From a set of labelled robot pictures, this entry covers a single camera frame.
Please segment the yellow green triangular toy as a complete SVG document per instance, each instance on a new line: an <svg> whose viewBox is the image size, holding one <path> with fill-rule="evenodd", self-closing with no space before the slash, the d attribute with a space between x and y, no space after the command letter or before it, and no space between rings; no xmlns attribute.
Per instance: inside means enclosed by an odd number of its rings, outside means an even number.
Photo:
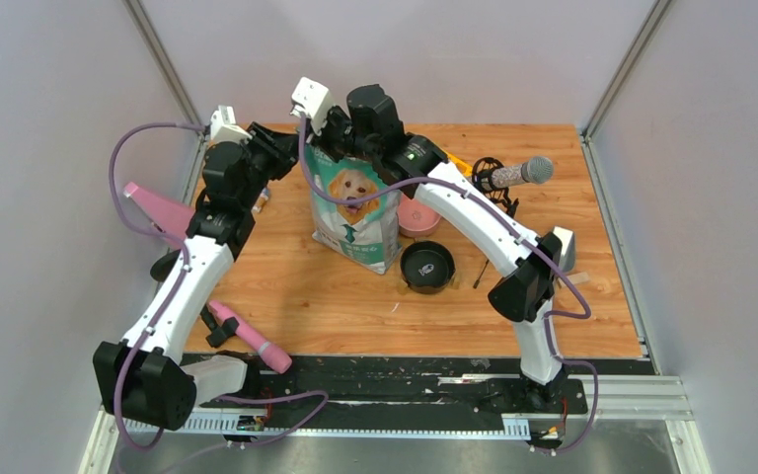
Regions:
<svg viewBox="0 0 758 474"><path fill-rule="evenodd" d="M471 178L473 175L474 167L467 162L461 160L460 158L456 157L455 155L447 152L446 156L448 159L456 166L456 168L460 171L460 173L465 178Z"/></svg>

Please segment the glitter silver microphone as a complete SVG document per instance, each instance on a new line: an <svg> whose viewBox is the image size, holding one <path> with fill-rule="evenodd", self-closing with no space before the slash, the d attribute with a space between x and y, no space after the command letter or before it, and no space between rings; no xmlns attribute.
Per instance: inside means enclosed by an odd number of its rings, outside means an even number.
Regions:
<svg viewBox="0 0 758 474"><path fill-rule="evenodd" d="M490 176L490 186L494 190L502 190L525 184L542 185L553 175L553 161L545 156L534 156L522 164L494 169Z"/></svg>

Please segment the pink pet bowl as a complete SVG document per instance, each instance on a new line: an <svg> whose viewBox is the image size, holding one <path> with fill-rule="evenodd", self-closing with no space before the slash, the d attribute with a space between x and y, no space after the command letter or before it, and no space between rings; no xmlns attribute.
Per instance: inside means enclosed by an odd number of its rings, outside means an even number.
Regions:
<svg viewBox="0 0 758 474"><path fill-rule="evenodd" d="M399 230L406 237L425 237L433 234L441 216L418 200L401 196L397 209Z"/></svg>

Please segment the small colourful figurine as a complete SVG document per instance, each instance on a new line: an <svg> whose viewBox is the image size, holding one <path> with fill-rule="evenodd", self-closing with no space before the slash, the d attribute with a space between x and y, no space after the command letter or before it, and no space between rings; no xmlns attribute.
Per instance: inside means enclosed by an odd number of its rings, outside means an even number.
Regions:
<svg viewBox="0 0 758 474"><path fill-rule="evenodd" d="M254 213L260 213L260 212L262 212L263 209L265 208L266 204L269 202L270 197L271 197L270 189L269 188L264 188L261 191L261 193L259 194L259 196L257 197L257 200L256 200L255 204L252 207L252 211Z"/></svg>

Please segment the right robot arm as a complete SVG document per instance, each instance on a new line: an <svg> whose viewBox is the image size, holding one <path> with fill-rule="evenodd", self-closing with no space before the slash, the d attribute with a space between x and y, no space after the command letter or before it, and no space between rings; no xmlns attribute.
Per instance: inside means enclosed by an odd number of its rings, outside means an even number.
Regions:
<svg viewBox="0 0 758 474"><path fill-rule="evenodd" d="M329 89L311 83L294 91L295 112L303 113L315 145L335 161L369 163L391 190L400 190L451 223L488 258L501 279L489 292L493 309L512 323L521 350L520 370L529 380L524 398L537 412L549 412L564 398L544 311L551 309L561 239L539 236L516 222L474 187L429 138L405 131L396 105L381 86L360 86L338 106Z"/></svg>

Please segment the silver metal scoop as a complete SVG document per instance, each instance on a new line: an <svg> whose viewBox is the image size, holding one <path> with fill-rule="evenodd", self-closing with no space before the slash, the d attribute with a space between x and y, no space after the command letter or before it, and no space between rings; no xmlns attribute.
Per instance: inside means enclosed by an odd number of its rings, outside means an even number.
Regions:
<svg viewBox="0 0 758 474"><path fill-rule="evenodd" d="M555 226L553 234L560 240L562 246L559 252L558 264L565 274L570 273L575 267L575 235L570 229Z"/></svg>

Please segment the green dog food bag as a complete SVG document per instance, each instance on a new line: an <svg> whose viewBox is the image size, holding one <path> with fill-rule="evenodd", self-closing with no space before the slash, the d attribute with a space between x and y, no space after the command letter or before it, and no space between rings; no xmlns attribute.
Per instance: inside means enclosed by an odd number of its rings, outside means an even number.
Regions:
<svg viewBox="0 0 758 474"><path fill-rule="evenodd" d="M310 193L314 240L376 274L387 272L401 252L397 215L401 193L393 191L354 204L355 199L385 189L369 163L349 157L335 162L322 149L310 145L305 158L318 188L350 202L336 204Z"/></svg>

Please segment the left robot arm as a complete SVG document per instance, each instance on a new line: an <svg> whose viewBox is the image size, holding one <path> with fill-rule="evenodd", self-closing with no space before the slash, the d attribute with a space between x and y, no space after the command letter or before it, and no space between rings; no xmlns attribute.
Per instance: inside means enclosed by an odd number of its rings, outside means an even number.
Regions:
<svg viewBox="0 0 758 474"><path fill-rule="evenodd" d="M299 138L256 122L238 138L221 138L214 126L208 136L193 216L181 237L169 238L180 247L169 275L121 340L100 343L93 355L102 403L121 428L132 420L175 431L203 403L226 395L250 408L263 395L263 382L237 356L193 364L182 357L193 324L250 237L253 205L297 164Z"/></svg>

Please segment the black mounting rail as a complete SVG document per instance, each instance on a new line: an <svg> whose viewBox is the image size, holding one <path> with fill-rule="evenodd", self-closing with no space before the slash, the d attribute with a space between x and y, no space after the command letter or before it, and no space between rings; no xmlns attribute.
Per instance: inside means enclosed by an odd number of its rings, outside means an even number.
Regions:
<svg viewBox="0 0 758 474"><path fill-rule="evenodd" d="M589 369L569 367L556 395L544 400L519 372L516 357L296 355L279 374L255 355L236 396L279 398L265 426L286 429L309 416L309 429L330 431L494 432L505 415L557 424L591 414ZM316 415L320 393L327 404Z"/></svg>

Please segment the black pet bowl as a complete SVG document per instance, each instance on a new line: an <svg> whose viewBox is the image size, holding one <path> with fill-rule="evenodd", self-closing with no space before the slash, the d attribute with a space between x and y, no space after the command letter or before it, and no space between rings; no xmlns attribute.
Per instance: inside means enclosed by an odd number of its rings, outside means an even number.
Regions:
<svg viewBox="0 0 758 474"><path fill-rule="evenodd" d="M403 282L419 294L436 294L456 275L450 251L438 242L423 240L409 245L400 257Z"/></svg>

